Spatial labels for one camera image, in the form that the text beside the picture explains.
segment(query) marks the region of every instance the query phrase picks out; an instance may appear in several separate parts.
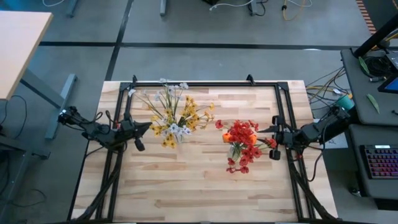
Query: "white flower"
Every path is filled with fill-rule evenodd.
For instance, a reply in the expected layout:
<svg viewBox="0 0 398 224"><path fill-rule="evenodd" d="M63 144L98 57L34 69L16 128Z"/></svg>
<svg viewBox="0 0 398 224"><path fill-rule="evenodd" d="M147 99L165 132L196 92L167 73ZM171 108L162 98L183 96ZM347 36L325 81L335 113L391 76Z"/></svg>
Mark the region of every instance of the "white flower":
<svg viewBox="0 0 398 224"><path fill-rule="evenodd" d="M130 91L129 91L129 96L131 97L131 95L133 94L133 93L135 93L137 90L135 90L135 89L131 89Z"/></svg>
<svg viewBox="0 0 398 224"><path fill-rule="evenodd" d="M160 83L167 83L169 80L165 79L165 78L160 78L159 82Z"/></svg>
<svg viewBox="0 0 398 224"><path fill-rule="evenodd" d="M192 133L191 129L187 128L185 125L183 126L182 130L183 130L184 134L191 134Z"/></svg>
<svg viewBox="0 0 398 224"><path fill-rule="evenodd" d="M168 86L167 91L169 91L169 94L171 94L174 90L174 86Z"/></svg>
<svg viewBox="0 0 398 224"><path fill-rule="evenodd" d="M188 89L188 84L187 83L180 83L180 87L183 90L187 90Z"/></svg>
<svg viewBox="0 0 398 224"><path fill-rule="evenodd" d="M170 131L171 133L177 133L179 130L180 130L180 127L179 127L176 123L172 124L172 125L169 127L169 131Z"/></svg>
<svg viewBox="0 0 398 224"><path fill-rule="evenodd" d="M155 101L159 101L160 100L160 92L158 91L155 95Z"/></svg>

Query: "green object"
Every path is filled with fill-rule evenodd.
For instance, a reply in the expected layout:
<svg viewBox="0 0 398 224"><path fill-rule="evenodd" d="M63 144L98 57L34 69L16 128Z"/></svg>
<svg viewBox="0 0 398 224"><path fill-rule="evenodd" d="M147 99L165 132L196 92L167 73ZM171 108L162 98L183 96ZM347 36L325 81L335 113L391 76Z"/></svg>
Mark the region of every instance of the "green object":
<svg viewBox="0 0 398 224"><path fill-rule="evenodd" d="M359 64L361 64L361 67L363 68L363 70L366 72L366 74L370 75L368 66L366 65L365 61L363 60L362 57L359 57Z"/></svg>
<svg viewBox="0 0 398 224"><path fill-rule="evenodd" d="M341 106L342 108L349 110L354 107L353 101L348 97L348 95L341 96L337 101L336 104Z"/></svg>
<svg viewBox="0 0 398 224"><path fill-rule="evenodd" d="M377 103L376 99L370 94L367 94L366 96L368 97L369 101L372 103L374 109L376 109L377 113L380 114L379 104Z"/></svg>

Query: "yellow cable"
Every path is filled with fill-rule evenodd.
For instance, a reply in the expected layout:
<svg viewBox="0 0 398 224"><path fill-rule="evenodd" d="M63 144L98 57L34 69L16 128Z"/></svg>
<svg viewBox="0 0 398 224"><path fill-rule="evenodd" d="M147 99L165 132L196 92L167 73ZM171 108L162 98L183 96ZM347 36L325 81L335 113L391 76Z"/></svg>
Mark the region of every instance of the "yellow cable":
<svg viewBox="0 0 398 224"><path fill-rule="evenodd" d="M319 94L320 92L322 92L322 90L323 90L324 88L326 88L326 86L328 86L331 82L333 82L334 79L339 78L339 77L342 76L342 75L343 75L343 69L340 69L334 77L332 77L331 79L329 79L329 81L327 81L327 82L317 91L317 93L314 94L314 95L310 98L310 100L312 100L312 99L314 99L316 96L318 96L318 94Z"/></svg>
<svg viewBox="0 0 398 224"><path fill-rule="evenodd" d="M385 42L390 41L391 39L396 38L396 37L398 37L398 33L396 33L396 34L390 36L389 38L387 38L387 39L385 40ZM375 46L372 47L372 50L376 50L376 49L377 49L377 45L375 45Z"/></svg>
<svg viewBox="0 0 398 224"><path fill-rule="evenodd" d="M291 18L291 19L287 19L287 18L286 18L286 9L283 9L283 10L282 10L282 14L283 14L283 16L284 16L284 20L285 20L285 21L292 21L292 20L294 20L294 19L295 19L297 16L299 16L300 13L303 11L304 6L305 6L305 0L303 0L303 3L301 4L299 12L298 12L293 18Z"/></svg>

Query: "green leaf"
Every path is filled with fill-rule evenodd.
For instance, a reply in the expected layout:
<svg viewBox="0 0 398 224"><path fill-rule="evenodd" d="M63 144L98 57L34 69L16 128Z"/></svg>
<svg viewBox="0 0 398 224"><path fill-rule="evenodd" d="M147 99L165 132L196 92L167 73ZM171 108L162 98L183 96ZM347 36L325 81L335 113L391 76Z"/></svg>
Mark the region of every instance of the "green leaf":
<svg viewBox="0 0 398 224"><path fill-rule="evenodd" d="M362 57L359 57L359 64L361 65L361 67L363 68L363 70L364 70L368 75L370 75L368 66L366 65L366 63L365 63L365 61L363 60Z"/></svg>
<svg viewBox="0 0 398 224"><path fill-rule="evenodd" d="M376 99L370 94L367 94L366 96L368 97L369 101L372 103L374 109L376 109L377 113L380 114L379 104L377 103Z"/></svg>

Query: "black desk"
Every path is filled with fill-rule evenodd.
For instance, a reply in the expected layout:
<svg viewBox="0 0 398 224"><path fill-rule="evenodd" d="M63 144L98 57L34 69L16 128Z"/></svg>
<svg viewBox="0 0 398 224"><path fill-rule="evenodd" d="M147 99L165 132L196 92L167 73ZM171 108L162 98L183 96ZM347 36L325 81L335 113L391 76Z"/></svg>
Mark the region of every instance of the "black desk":
<svg viewBox="0 0 398 224"><path fill-rule="evenodd" d="M352 124L349 126L349 135L351 139L349 147L355 153L358 172L366 195L372 198L398 200L398 179L369 179L359 151L359 146L365 144L398 144L398 128Z"/></svg>
<svg viewBox="0 0 398 224"><path fill-rule="evenodd" d="M398 110L398 94L378 92L377 88L381 82L369 82L369 77L362 72L358 59L353 56L351 50L342 50L341 58L360 122L370 125L398 126L398 115L391 113L392 110ZM366 97L367 94L371 94L376 99L380 114Z"/></svg>

